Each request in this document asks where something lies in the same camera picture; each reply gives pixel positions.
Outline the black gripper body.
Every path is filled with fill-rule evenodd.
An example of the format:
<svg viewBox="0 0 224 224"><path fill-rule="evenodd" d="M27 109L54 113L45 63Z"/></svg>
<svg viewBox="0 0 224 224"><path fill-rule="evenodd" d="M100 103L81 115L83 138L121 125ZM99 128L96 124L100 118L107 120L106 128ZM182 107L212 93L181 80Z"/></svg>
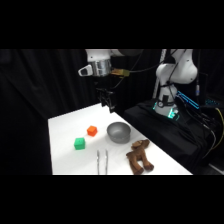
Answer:
<svg viewBox="0 0 224 224"><path fill-rule="evenodd" d="M95 87L97 97L100 101L107 100L109 95L112 93L110 78L108 76L97 78L95 81Z"/></svg>

